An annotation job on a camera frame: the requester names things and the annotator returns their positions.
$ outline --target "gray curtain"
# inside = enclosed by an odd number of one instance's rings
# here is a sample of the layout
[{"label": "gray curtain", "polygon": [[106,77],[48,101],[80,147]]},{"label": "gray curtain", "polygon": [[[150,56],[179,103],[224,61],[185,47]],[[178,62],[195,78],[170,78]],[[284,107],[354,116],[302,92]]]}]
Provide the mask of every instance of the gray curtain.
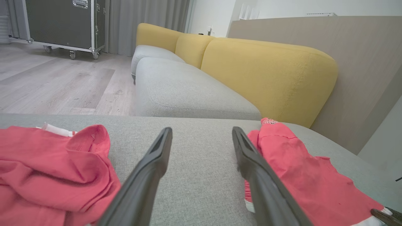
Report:
[{"label": "gray curtain", "polygon": [[132,56],[140,23],[184,32],[190,0],[106,0],[105,52]]},{"label": "gray curtain", "polygon": [[24,7],[22,0],[6,0],[7,9],[3,7],[0,0],[0,14],[3,10],[8,11],[8,21],[10,22],[11,36],[14,38],[27,39],[27,27],[25,26]]}]

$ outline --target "pink t-shirt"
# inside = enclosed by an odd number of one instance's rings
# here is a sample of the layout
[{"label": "pink t-shirt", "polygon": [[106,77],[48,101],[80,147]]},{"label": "pink t-shirt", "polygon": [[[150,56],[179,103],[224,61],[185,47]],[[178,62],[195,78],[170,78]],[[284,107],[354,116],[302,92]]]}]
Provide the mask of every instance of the pink t-shirt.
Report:
[{"label": "pink t-shirt", "polygon": [[[311,156],[287,126],[267,118],[261,123],[261,130],[248,138],[314,225],[354,225],[371,217],[371,209],[383,210],[338,173],[328,157]],[[246,200],[252,202],[247,181],[245,185]]]},{"label": "pink t-shirt", "polygon": [[102,125],[65,137],[36,128],[0,129],[0,225],[97,221],[120,182]]}]

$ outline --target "caster wheel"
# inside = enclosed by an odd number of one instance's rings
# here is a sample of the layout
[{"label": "caster wheel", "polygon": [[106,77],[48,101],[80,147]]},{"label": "caster wheel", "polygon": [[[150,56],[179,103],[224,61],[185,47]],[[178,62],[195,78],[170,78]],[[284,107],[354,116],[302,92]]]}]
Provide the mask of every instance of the caster wheel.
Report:
[{"label": "caster wheel", "polygon": [[96,60],[99,57],[99,54],[97,52],[92,53],[92,57]]},{"label": "caster wheel", "polygon": [[44,45],[43,48],[45,49],[45,51],[46,51],[48,54],[51,54],[51,52],[52,52],[51,46]]},{"label": "caster wheel", "polygon": [[72,60],[75,59],[75,51],[70,51],[70,58],[71,58]]}]

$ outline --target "white wall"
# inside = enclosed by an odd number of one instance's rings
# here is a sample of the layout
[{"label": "white wall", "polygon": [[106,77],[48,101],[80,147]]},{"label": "white wall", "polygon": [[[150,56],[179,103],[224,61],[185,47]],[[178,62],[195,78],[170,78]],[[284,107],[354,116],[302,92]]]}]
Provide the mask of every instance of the white wall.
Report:
[{"label": "white wall", "polygon": [[402,0],[259,0],[259,19],[334,12],[338,16],[402,16]]},{"label": "white wall", "polygon": [[230,27],[232,21],[239,20],[239,16],[242,11],[242,7],[246,8],[246,9],[247,9],[247,6],[249,6],[250,8],[256,8],[257,4],[258,4],[258,0],[236,0],[236,2],[234,3],[232,17],[230,18],[230,23],[228,25],[228,28]]},{"label": "white wall", "polygon": [[402,97],[357,156],[393,180],[402,177]]},{"label": "white wall", "polygon": [[190,33],[207,34],[212,26],[212,36],[226,37],[236,0],[196,0],[191,18]]}]

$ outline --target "road case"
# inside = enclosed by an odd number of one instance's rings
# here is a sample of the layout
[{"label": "road case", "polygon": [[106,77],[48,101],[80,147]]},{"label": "road case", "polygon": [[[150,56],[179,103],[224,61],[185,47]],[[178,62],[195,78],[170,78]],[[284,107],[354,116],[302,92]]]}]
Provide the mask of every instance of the road case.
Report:
[{"label": "road case", "polygon": [[97,59],[105,46],[105,0],[23,0],[28,43],[91,52]]}]

